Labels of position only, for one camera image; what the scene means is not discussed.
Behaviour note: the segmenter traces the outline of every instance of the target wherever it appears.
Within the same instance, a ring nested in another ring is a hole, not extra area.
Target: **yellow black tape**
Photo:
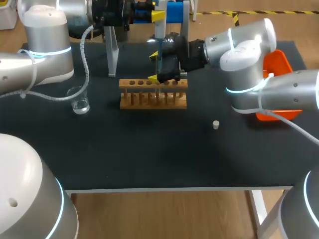
[[[233,13],[232,17],[233,17],[233,21],[234,21],[235,26],[239,26],[239,14]]]
[[[212,15],[212,14],[319,14],[319,11],[202,11],[198,12],[197,15]]]

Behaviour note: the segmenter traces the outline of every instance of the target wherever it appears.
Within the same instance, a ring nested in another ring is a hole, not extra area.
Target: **blue cylinder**
[[[135,10],[135,12],[146,12],[146,10]],[[183,23],[183,2],[169,1],[167,3],[166,23]],[[134,24],[148,23],[147,21],[134,20]]]

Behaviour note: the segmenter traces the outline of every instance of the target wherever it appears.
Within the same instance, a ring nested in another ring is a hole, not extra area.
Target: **yellow bracket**
[[[153,75],[153,76],[149,76],[148,79],[150,81],[152,81],[153,83],[158,83],[158,76],[157,75]]]
[[[150,59],[157,57],[159,55],[159,51],[154,52],[152,55],[150,55]]]
[[[165,11],[152,11],[152,22],[165,19]]]

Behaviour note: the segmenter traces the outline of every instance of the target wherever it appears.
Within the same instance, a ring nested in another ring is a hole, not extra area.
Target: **table leg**
[[[278,212],[285,194],[280,197],[269,214],[267,214],[261,190],[249,191],[249,195],[257,225],[257,238],[269,239],[279,226]]]
[[[193,21],[196,21],[196,17],[197,17],[197,5],[198,5],[198,0],[194,0]]]

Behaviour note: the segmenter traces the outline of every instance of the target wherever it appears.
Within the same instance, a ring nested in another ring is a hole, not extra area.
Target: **white cable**
[[[262,101],[261,101],[261,98],[262,98],[262,91],[263,91],[263,88],[265,87],[265,85],[268,83],[269,79],[274,77],[274,73],[269,73],[268,74],[268,77],[263,81],[263,85],[259,88],[259,92],[258,92],[258,107],[259,107],[259,110],[263,111],[263,105],[262,105]]]
[[[34,91],[29,91],[27,92],[28,95],[34,95],[34,96],[38,96],[50,101],[68,101],[70,99],[73,99],[75,97],[77,97],[79,94],[81,94],[83,91],[85,91],[85,89],[87,88],[88,84],[89,84],[89,80],[90,80],[90,72],[89,72],[89,67],[88,64],[86,62],[86,57],[85,57],[85,52],[84,52],[84,42],[85,42],[85,38],[86,36],[94,29],[94,26],[89,26],[85,32],[82,35],[81,38],[81,42],[80,42],[80,52],[81,52],[81,58],[82,58],[82,62],[84,65],[84,70],[85,70],[85,82],[82,86],[82,88],[75,94],[68,96],[68,97],[61,97],[61,98],[57,98],[57,97],[52,97],[52,96],[47,96],[38,92],[34,92]],[[7,97],[7,96],[12,96],[12,95],[17,95],[17,94],[21,94],[23,93],[23,90],[18,90],[18,91],[14,91],[14,92],[10,92],[4,95],[1,95],[0,98],[3,97]]]
[[[36,76],[37,76],[37,66],[36,66],[36,62],[35,62],[35,59],[34,59],[33,55],[32,55],[28,50],[24,50],[24,49],[18,50],[18,53],[21,53],[21,52],[25,52],[26,54],[29,55],[29,57],[30,57],[31,60],[32,60],[32,66],[33,66],[31,83],[30,83],[30,85],[29,85],[24,91],[22,91],[22,93],[20,94],[21,98],[24,99],[25,96],[26,96],[26,94],[29,92],[29,90],[33,87],[33,85],[34,85],[34,83],[35,83]]]
[[[260,113],[264,114],[264,115],[268,115],[268,116],[272,116],[275,117],[279,120],[281,120],[282,122],[285,122],[286,124],[290,125],[291,127],[293,127],[295,130],[297,130],[298,132],[300,132],[301,134],[303,134],[305,137],[307,137],[309,140],[311,140],[312,142],[314,142],[316,145],[319,146],[319,139],[313,137],[311,134],[309,134],[307,131],[305,131],[304,129],[300,128],[298,125],[296,125],[295,123],[291,122],[290,120],[286,119],[285,117],[282,117],[278,114],[275,114],[271,111],[267,111],[267,110],[262,110],[260,111]]]

